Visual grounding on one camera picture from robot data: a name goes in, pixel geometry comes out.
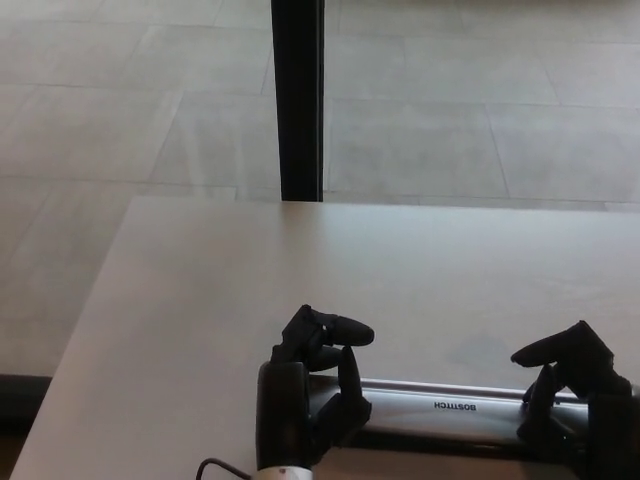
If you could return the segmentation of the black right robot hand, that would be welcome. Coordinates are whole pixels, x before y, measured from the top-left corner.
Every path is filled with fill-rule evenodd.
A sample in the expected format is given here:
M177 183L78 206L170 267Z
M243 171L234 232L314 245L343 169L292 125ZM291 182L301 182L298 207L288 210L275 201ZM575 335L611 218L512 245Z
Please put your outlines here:
M539 458L563 463L579 479L639 477L639 390L615 371L614 354L586 321L521 348L511 361L541 368L517 430ZM564 388L587 403L583 439L552 417Z

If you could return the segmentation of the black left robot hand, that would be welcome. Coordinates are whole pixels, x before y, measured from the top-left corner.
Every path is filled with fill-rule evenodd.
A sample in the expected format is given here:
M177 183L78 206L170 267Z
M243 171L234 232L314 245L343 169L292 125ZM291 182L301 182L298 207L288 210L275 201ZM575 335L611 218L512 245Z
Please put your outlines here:
M258 374L258 479L311 479L324 454L366 425L372 404L363 395L353 349L374 339L366 324L307 304L294 314ZM310 374L332 368L339 390L313 414Z

